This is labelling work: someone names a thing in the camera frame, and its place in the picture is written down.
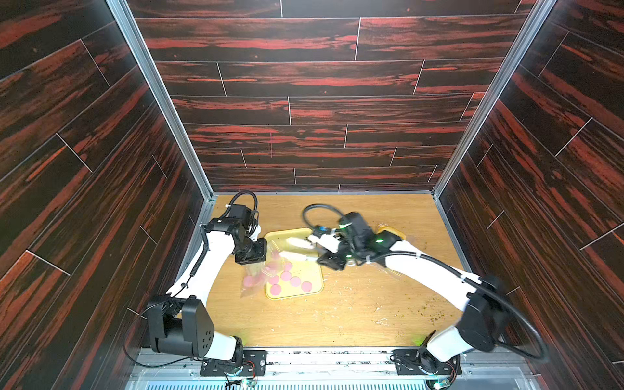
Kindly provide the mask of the clear resealable bag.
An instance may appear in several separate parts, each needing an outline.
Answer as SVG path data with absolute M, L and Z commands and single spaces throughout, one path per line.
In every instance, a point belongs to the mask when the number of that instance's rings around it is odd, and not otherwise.
M 243 279 L 246 276 L 254 276 L 256 278 L 256 284 L 250 289 L 244 289 L 242 280 L 240 294 L 241 297 L 249 297 L 260 292 L 262 293 L 265 289 L 265 285 L 270 284 L 269 280 L 271 279 L 271 277 L 280 275 L 280 273 L 284 271 L 285 261 L 283 260 L 283 258 L 281 258 L 281 256 L 278 255 L 279 249 L 279 246 L 276 245 L 274 241 L 269 241 L 266 248 L 266 261 L 263 263 L 255 263 L 244 266 L 245 275 Z M 276 273 L 269 272 L 266 268 L 267 264 L 271 262 L 275 262 L 279 265 L 279 271 L 277 271 Z

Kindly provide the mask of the metal tongs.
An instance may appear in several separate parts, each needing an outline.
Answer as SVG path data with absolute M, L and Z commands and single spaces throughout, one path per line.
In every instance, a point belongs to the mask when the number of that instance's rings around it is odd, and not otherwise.
M 323 256 L 323 252 L 307 239 L 288 237 L 284 247 L 278 250 L 278 255 L 290 262 L 316 263 Z

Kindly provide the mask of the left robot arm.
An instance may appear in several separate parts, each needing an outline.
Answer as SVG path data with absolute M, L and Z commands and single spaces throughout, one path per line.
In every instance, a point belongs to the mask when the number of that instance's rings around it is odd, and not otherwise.
M 267 242 L 258 235 L 258 198 L 236 193 L 220 216 L 199 227 L 201 247 L 178 280 L 154 296 L 142 313 L 149 345 L 156 353 L 216 361 L 238 370 L 243 365 L 240 338 L 215 330 L 206 302 L 222 266 L 233 256 L 239 265 L 266 260 Z

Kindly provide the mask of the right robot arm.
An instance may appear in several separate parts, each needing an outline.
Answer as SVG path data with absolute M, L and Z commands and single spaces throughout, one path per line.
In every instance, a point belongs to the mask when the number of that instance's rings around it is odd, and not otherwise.
M 461 310 L 460 320 L 444 331 L 433 331 L 419 346 L 413 362 L 428 375 L 442 375 L 446 368 L 458 373 L 461 354 L 477 350 L 506 349 L 534 362 L 549 360 L 548 347 L 537 328 L 502 294 L 502 281 L 450 266 L 409 243 L 389 227 L 373 229 L 357 212 L 345 214 L 334 206 L 311 204 L 302 220 L 312 230 L 309 241 L 323 249 L 322 266 L 342 271 L 378 264 L 419 282 Z M 516 319 L 533 335 L 538 351 L 532 354 L 501 341 L 510 320 Z

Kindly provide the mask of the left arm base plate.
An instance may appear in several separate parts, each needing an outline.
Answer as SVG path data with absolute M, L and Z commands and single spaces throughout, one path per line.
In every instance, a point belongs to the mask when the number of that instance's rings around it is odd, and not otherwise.
M 243 349 L 230 361 L 205 359 L 200 367 L 201 377 L 262 377 L 266 373 L 268 352 Z

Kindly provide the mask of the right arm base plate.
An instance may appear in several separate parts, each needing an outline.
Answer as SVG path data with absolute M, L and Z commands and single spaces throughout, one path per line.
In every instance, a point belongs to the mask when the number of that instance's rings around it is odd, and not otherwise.
M 389 359 L 394 364 L 399 376 L 438 375 L 455 377 L 462 373 L 459 355 L 452 357 L 447 362 L 440 362 L 429 353 L 422 356 L 418 349 L 395 349 Z

